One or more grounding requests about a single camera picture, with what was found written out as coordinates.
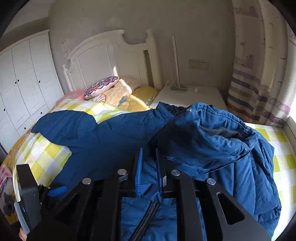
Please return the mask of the person's left hand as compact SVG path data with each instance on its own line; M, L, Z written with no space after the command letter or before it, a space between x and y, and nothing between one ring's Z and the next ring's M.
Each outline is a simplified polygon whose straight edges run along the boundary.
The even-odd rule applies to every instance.
M27 234L25 233L25 231L22 229L22 228L20 228L20 231L19 231L19 237L20 237L20 239L22 240L22 241L26 241L27 240Z

